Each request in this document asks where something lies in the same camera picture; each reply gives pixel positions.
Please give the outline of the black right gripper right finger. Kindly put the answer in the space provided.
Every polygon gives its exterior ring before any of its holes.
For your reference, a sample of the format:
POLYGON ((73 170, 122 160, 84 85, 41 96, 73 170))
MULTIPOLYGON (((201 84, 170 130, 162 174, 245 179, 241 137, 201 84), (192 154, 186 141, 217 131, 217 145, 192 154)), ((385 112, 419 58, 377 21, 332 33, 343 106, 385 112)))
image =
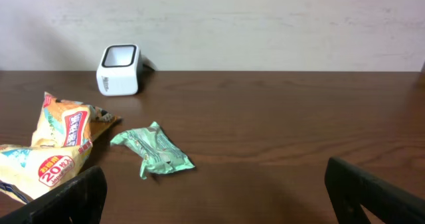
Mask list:
POLYGON ((325 186, 339 223, 369 223, 369 210, 384 223, 424 223, 424 200, 341 158, 331 157, 325 186))

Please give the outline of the yellow snack bag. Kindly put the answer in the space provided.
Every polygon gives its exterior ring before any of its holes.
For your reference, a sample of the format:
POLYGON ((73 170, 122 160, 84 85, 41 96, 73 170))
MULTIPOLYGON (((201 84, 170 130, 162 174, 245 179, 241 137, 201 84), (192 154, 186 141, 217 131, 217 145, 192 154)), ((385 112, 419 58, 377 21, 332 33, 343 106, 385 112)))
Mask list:
POLYGON ((72 179, 94 141, 118 120, 103 108, 46 92, 30 146, 1 145, 1 192, 27 204, 72 179))

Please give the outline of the mint green snack packet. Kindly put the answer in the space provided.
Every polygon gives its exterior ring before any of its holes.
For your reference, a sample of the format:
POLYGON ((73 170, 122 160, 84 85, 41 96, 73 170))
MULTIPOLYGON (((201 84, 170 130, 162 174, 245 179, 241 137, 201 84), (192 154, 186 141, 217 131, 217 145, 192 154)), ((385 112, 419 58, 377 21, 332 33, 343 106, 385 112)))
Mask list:
POLYGON ((125 146, 142 158, 139 171, 141 179, 147 179, 149 173, 165 175, 195 168, 189 157, 174 145, 157 122, 145 128, 119 133, 112 138, 110 145, 125 146))

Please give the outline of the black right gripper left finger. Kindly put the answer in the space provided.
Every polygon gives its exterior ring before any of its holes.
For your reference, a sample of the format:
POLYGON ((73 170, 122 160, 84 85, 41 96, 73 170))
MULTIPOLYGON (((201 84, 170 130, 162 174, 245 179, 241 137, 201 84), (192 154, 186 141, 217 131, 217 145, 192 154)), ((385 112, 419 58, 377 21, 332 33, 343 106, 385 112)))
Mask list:
POLYGON ((93 166, 1 218, 1 224, 99 224, 107 195, 106 176, 93 166))

